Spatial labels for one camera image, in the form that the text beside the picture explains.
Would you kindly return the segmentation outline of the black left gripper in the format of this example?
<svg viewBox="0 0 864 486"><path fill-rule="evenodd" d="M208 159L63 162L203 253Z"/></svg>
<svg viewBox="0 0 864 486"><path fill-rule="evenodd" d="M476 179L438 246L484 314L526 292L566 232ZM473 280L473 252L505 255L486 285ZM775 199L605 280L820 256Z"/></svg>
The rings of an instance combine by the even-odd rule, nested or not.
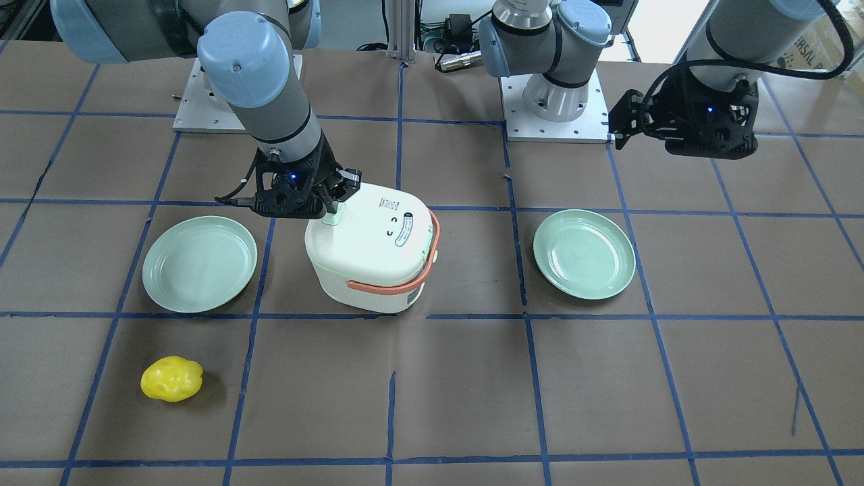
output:
<svg viewBox="0 0 864 486"><path fill-rule="evenodd" d="M663 140L670 154L740 160L758 150L754 123L759 107L755 82L743 78L730 91L702 83L690 71L672 74L650 97L623 93L608 114L616 150L636 135Z"/></svg>

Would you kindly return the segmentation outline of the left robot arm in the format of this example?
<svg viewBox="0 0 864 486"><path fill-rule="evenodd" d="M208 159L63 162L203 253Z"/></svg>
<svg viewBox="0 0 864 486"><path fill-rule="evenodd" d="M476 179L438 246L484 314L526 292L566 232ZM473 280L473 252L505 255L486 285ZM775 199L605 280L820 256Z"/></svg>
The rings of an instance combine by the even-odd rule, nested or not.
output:
<svg viewBox="0 0 864 486"><path fill-rule="evenodd" d="M521 80L516 107L530 119L565 126L589 101L599 56L624 30L635 1L493 1L487 13L438 24L435 70L483 65L502 81ZM829 18L844 47L836 68L794 70L774 65L796 36ZM678 63L645 92L623 93L608 132L621 150L639 134L661 140L676 156L737 160L758 148L754 122L764 73L800 79L836 77L854 45L834 1L719 1Z"/></svg>

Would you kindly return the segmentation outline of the green plate near left arm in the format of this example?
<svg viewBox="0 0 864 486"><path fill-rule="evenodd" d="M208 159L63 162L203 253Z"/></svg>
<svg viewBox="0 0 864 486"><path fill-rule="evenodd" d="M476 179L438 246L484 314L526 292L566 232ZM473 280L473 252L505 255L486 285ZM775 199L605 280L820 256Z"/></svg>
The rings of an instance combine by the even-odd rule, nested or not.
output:
<svg viewBox="0 0 864 486"><path fill-rule="evenodd" d="M532 250L545 279L575 298L611 298L635 276L635 247L629 237L611 219L592 211L552 213L538 225Z"/></svg>

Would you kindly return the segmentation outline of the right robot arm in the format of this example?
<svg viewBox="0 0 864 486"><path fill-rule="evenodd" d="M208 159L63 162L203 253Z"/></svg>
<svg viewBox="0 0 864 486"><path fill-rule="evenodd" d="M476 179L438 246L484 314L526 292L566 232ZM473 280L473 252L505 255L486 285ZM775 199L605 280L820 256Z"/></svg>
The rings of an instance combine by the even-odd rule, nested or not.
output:
<svg viewBox="0 0 864 486"><path fill-rule="evenodd" d="M322 219L361 174L336 162L300 85L293 41L311 35L311 1L53 1L62 41L89 63L195 58L213 92L256 140L244 181L216 202L263 217Z"/></svg>

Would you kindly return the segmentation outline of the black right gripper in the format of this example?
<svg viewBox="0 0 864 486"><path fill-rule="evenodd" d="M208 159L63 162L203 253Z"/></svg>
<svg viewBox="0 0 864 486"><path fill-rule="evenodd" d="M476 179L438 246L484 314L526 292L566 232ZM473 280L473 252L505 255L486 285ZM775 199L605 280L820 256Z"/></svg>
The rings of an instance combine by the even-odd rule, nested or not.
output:
<svg viewBox="0 0 864 486"><path fill-rule="evenodd" d="M280 154L256 151L253 197L215 197L216 203L243 206L265 217L321 219L359 191L363 173L336 162L325 135L312 152L290 162Z"/></svg>

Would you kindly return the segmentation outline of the green plate near right arm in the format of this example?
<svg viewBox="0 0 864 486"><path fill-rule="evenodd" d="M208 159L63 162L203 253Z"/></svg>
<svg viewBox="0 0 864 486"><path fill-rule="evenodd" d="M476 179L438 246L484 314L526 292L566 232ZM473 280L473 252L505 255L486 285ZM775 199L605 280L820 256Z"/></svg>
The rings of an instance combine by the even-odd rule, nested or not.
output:
<svg viewBox="0 0 864 486"><path fill-rule="evenodd" d="M198 313L240 295L257 267L257 241L220 216L186 219L164 231L142 264L142 284L161 308Z"/></svg>

